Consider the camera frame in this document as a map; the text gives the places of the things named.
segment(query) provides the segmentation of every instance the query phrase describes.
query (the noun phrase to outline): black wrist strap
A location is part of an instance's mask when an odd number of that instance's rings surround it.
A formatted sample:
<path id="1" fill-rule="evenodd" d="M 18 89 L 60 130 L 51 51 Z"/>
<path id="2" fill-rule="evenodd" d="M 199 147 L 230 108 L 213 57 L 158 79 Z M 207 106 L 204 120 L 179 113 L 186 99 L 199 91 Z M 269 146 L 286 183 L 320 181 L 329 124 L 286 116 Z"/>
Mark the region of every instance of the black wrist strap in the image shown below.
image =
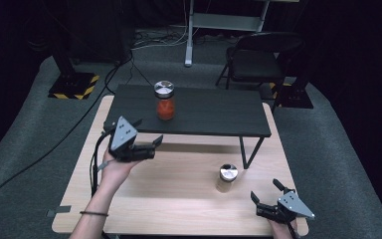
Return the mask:
<path id="1" fill-rule="evenodd" d="M 299 234 L 293 229 L 293 227 L 290 225 L 290 222 L 287 223 L 287 228 L 289 229 L 290 236 L 293 239 L 298 239 L 300 238 Z"/>
<path id="2" fill-rule="evenodd" d="M 80 214 L 86 214 L 86 215 L 96 215 L 96 216 L 109 216 L 107 213 L 101 213 L 101 212 L 89 212 L 89 211 L 81 211 Z"/>

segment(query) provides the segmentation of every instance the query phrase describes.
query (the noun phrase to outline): jar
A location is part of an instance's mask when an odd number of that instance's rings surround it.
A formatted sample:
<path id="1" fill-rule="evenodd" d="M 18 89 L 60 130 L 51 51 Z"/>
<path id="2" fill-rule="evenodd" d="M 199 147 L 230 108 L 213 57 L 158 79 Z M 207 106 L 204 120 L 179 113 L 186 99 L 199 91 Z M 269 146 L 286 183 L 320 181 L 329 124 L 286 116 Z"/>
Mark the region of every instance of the jar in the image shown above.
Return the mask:
<path id="1" fill-rule="evenodd" d="M 161 81 L 154 85 L 156 112 L 161 120 L 171 120 L 175 115 L 173 89 L 173 84 L 168 81 Z"/>
<path id="2" fill-rule="evenodd" d="M 228 192 L 232 183 L 238 176 L 238 169 L 233 164 L 223 164 L 220 167 L 219 178 L 216 183 L 216 189 L 222 193 Z"/>

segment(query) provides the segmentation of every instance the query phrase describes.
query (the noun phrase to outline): black table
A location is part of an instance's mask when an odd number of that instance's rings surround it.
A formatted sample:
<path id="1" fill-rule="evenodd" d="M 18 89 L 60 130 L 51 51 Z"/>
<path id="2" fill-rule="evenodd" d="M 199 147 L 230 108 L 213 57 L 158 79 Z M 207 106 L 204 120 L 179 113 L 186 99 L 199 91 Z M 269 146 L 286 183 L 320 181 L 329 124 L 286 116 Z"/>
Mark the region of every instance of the black table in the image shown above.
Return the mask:
<path id="1" fill-rule="evenodd" d="M 238 136 L 245 169 L 272 135 L 258 92 L 175 88 L 174 98 L 175 117 L 161 120 L 152 87 L 119 85 L 104 128 L 124 117 L 130 123 L 142 120 L 139 132 Z M 259 138 L 248 161 L 243 137 Z"/>

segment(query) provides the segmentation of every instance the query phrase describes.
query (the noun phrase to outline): gray floor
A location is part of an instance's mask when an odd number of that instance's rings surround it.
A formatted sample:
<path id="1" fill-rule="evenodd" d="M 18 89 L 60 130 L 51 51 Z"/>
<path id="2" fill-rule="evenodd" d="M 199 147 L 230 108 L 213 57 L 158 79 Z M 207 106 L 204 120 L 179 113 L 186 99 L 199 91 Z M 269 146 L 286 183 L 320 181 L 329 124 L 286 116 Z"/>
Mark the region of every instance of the gray floor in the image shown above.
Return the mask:
<path id="1" fill-rule="evenodd" d="M 215 89 L 228 46 L 216 41 L 196 45 L 191 68 L 184 67 L 185 45 L 136 50 L 134 62 L 152 84 L 169 80 L 177 87 Z M 112 67 L 76 66 L 78 72 L 100 76 L 95 90 L 88 100 L 56 100 L 47 94 L 59 70 L 53 58 L 45 60 L 0 143 L 0 184 L 40 159 L 69 132 L 97 99 Z M 109 84 L 111 89 L 127 81 L 130 67 L 127 63 L 120 68 Z M 147 85 L 135 69 L 129 83 Z M 308 222 L 306 238 L 382 238 L 382 205 L 340 121 L 315 87 L 308 85 L 307 92 L 313 110 L 279 108 L 275 112 L 298 194 L 316 214 Z M 53 218 L 46 217 L 46 212 L 60 204 L 97 105 L 55 150 L 0 189 L 0 238 L 68 237 L 53 232 Z"/>

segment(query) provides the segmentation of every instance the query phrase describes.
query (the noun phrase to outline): light wooden tabletop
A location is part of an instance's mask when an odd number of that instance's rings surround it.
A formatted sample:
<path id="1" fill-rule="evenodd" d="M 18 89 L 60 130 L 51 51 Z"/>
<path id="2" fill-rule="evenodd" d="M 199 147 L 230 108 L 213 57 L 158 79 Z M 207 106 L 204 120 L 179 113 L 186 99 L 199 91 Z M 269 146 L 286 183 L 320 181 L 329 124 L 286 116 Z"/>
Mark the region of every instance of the light wooden tabletop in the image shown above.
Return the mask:
<path id="1" fill-rule="evenodd" d="M 53 230 L 71 233 L 80 211 L 91 198 L 90 161 L 102 131 L 113 97 L 104 97 L 97 110 L 85 146 L 62 199 L 71 206 L 69 213 L 58 213 Z M 240 142 L 233 136 L 165 134 L 154 159 L 136 166 L 115 195 L 104 232 L 134 235 L 270 236 L 266 218 L 256 215 L 250 197 L 254 191 L 262 203 L 276 205 L 283 195 L 273 184 L 295 188 L 287 158 L 268 105 L 266 111 L 272 136 L 266 138 L 250 168 L 242 165 Z M 139 133 L 136 143 L 150 143 L 159 134 Z M 251 153 L 257 138 L 244 138 Z M 108 138 L 100 145 L 99 160 Z M 239 173 L 227 193 L 216 189 L 219 168 L 225 163 L 237 166 Z M 297 219 L 298 233 L 308 226 Z"/>

